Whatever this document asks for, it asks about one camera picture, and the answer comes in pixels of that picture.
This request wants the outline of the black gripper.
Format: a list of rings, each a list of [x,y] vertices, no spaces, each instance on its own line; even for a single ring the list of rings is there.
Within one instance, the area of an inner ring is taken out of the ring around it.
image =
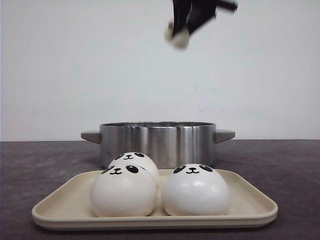
[[[238,8],[235,1],[229,0],[173,0],[172,2],[173,37],[182,31],[186,25],[191,36],[207,22],[216,18],[216,8],[232,12]]]

